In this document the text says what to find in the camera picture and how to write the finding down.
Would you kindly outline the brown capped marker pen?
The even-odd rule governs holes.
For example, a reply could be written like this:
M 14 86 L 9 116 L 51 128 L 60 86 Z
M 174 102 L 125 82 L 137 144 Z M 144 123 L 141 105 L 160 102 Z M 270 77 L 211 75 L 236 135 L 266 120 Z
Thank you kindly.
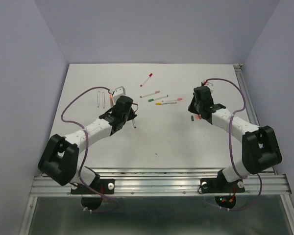
M 109 95 L 109 101 L 110 101 L 111 107 L 113 107 L 114 106 L 114 101 L 113 101 L 112 95 Z

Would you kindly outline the red capped marker pen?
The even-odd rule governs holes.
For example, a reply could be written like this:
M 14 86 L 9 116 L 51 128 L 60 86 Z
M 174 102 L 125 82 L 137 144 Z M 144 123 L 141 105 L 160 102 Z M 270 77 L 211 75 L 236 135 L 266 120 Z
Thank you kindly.
M 140 87 L 143 87 L 148 81 L 149 79 L 153 76 L 153 73 L 150 73 L 145 79 L 144 81 L 140 84 Z

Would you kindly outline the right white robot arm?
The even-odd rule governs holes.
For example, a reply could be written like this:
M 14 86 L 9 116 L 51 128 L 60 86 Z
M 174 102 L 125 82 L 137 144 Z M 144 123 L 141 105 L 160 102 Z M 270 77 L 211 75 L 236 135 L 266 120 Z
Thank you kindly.
M 232 114 L 222 104 L 215 104 L 206 86 L 194 88 L 189 112 L 200 115 L 211 125 L 226 131 L 229 138 L 242 145 L 240 160 L 231 158 L 231 165 L 220 170 L 215 178 L 202 178 L 200 188 L 205 193 L 227 193 L 232 189 L 244 192 L 243 179 L 282 162 L 282 155 L 274 130 L 259 127 Z

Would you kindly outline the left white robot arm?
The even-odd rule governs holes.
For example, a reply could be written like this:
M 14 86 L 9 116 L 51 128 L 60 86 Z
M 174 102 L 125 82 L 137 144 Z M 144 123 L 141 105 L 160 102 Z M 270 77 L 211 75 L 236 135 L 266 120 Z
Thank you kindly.
M 66 136 L 50 137 L 38 163 L 38 169 L 61 186 L 78 184 L 89 193 L 100 189 L 100 176 L 84 166 L 78 165 L 79 155 L 88 153 L 88 147 L 121 130 L 125 123 L 137 115 L 132 109 L 133 99 L 120 96 L 116 104 L 93 123 Z

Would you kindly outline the pink capped marker pen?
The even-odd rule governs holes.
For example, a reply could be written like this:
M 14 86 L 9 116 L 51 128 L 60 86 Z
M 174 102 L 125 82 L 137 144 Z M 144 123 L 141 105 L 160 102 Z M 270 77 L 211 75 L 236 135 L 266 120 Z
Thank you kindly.
M 161 103 L 168 103 L 168 102 L 178 102 L 178 101 L 182 101 L 183 98 L 175 98 L 175 99 L 166 99 L 166 100 L 162 100 Z

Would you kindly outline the green capped marker pen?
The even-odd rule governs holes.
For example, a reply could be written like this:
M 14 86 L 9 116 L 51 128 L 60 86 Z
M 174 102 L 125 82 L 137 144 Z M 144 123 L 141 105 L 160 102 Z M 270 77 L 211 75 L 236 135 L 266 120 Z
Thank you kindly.
M 162 95 L 162 96 L 158 96 L 158 97 L 154 97 L 154 98 L 151 98 L 148 100 L 148 102 L 153 102 L 153 101 L 156 101 L 156 100 L 160 100 L 160 99 L 164 99 L 164 98 L 167 98 L 169 95 Z

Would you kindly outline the peach capped marker pen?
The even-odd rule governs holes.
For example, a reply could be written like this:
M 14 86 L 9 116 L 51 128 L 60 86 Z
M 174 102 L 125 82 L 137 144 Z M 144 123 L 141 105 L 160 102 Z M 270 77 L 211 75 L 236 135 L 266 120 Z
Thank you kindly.
M 143 94 L 140 96 L 140 98 L 144 98 L 144 97 L 148 97 L 148 96 L 151 96 L 151 95 L 154 95 L 154 94 L 158 94 L 160 93 L 160 91 L 154 91 L 154 92 L 151 92 L 151 93 L 148 93 L 148 94 Z

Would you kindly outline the yellow capped marker pen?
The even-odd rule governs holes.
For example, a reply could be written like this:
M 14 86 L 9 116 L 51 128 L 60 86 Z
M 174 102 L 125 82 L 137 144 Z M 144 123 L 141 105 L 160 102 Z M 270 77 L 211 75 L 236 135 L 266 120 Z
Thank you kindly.
M 171 104 L 177 104 L 177 101 L 157 102 L 157 103 L 155 103 L 155 105 L 171 105 Z

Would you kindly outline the aluminium right side rail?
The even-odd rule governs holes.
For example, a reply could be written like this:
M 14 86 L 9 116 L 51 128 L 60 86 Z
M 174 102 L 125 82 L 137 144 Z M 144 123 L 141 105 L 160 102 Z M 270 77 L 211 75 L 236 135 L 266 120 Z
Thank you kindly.
M 254 106 L 252 104 L 252 101 L 249 95 L 249 91 L 247 89 L 246 82 L 245 82 L 245 78 L 243 74 L 243 66 L 241 64 L 234 64 L 233 68 L 234 68 L 234 72 L 238 81 L 238 85 L 241 89 L 241 92 L 243 93 L 245 97 L 245 110 L 248 116 L 248 121 L 254 125 L 260 126 L 256 112 L 254 110 Z

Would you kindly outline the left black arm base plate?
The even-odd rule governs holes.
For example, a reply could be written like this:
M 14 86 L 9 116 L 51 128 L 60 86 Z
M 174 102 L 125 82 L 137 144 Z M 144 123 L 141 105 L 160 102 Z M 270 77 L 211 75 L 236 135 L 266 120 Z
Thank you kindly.
M 94 183 L 91 183 L 89 187 L 101 194 L 112 195 L 115 190 L 115 179 L 98 179 L 95 180 Z M 72 185 L 70 193 L 72 195 L 95 195 L 93 191 L 88 189 L 83 184 L 76 184 L 76 187 L 73 187 Z

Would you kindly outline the aluminium front rail frame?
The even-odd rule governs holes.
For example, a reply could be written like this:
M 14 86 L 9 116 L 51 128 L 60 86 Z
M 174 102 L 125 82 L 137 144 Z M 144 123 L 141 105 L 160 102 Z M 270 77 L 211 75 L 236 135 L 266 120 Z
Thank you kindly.
M 114 179 L 116 197 L 197 196 L 201 179 L 216 177 L 219 168 L 97 168 L 101 179 Z M 294 206 L 286 175 L 272 169 L 260 173 L 261 195 L 279 195 L 294 234 Z M 73 197 L 71 186 L 60 186 L 45 174 L 35 177 L 29 193 L 20 234 L 29 233 L 33 214 L 40 197 Z

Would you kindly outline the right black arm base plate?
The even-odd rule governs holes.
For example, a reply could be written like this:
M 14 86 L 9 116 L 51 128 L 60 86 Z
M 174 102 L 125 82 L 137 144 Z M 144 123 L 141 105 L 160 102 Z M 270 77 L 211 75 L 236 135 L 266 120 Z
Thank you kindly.
M 244 193 L 245 188 L 242 180 L 229 183 L 221 182 L 217 178 L 201 178 L 198 192 L 199 194 Z

